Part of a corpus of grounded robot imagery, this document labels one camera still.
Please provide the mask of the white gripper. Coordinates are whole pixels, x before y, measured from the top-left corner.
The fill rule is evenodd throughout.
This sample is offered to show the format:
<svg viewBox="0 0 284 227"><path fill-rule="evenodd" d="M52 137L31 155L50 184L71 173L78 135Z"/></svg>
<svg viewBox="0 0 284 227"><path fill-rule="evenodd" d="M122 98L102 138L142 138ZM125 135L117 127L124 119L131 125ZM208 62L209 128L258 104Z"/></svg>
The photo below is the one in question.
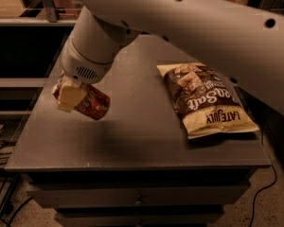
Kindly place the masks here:
<svg viewBox="0 0 284 227"><path fill-rule="evenodd" d="M58 96L58 109L68 113L77 107L87 95L81 84L72 79L86 84L99 83L112 67L111 62L98 63L84 58L70 39L64 44L60 62L64 73L53 86L51 94Z"/></svg>

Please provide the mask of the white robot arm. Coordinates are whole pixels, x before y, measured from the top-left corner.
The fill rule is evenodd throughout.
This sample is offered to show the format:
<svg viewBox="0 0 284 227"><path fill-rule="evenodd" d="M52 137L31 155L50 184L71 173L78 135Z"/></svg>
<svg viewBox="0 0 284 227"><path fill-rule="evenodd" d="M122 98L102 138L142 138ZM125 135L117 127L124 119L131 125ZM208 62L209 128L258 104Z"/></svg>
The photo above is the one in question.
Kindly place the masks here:
<svg viewBox="0 0 284 227"><path fill-rule="evenodd" d="M225 0L80 1L60 56L67 76L100 82L121 48L148 32L284 115L284 15Z"/></svg>

